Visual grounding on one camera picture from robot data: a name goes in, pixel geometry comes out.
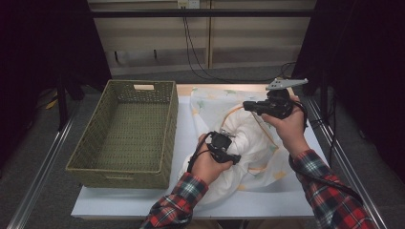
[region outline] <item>crumpled white cloth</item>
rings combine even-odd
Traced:
[[[236,190],[249,190],[268,186],[291,172],[288,152],[280,137],[259,116],[247,112],[242,106],[246,100],[264,100],[266,94],[229,90],[195,88],[190,105],[196,125],[196,137],[221,128],[233,134],[227,152],[241,155],[241,161],[224,171],[209,185],[199,202],[203,206],[218,202]],[[179,178],[186,171],[188,156]]]

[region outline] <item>flannel shirt cuff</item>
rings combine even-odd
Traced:
[[[190,173],[184,173],[172,194],[182,196],[191,205],[191,208],[194,208],[207,191],[208,185],[202,179]]]
[[[301,153],[294,159],[294,165],[298,170],[315,177],[325,177],[332,174],[330,168],[313,150]],[[303,181],[302,176],[297,176],[300,181]]]

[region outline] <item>person's right hand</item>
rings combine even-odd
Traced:
[[[291,99],[299,101],[298,97],[294,95],[291,96]],[[292,158],[309,150],[309,145],[304,137],[304,113],[297,106],[294,106],[291,115],[284,119],[268,114],[262,114],[262,119],[276,128],[277,134],[283,140],[283,144]]]

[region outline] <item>person's left hand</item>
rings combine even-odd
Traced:
[[[201,135],[199,142],[201,142],[204,137],[205,135]],[[216,180],[221,172],[228,170],[232,166],[232,161],[226,163],[218,163],[215,161],[205,143],[202,145],[199,154],[191,169],[191,174],[202,179],[207,185]]]

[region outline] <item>hand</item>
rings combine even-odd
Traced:
[[[201,135],[199,142],[201,142],[204,137],[205,135]],[[202,145],[199,154],[191,169],[191,174],[201,178],[207,185],[216,180],[221,172],[228,170],[232,166],[232,161],[226,163],[218,163],[215,161],[205,143]]]
[[[299,101],[297,96],[292,95],[290,98]],[[268,114],[262,114],[262,119],[276,128],[277,134],[283,140],[283,144],[292,158],[309,150],[309,145],[304,137],[304,113],[297,106],[294,106],[291,115],[284,119]]]

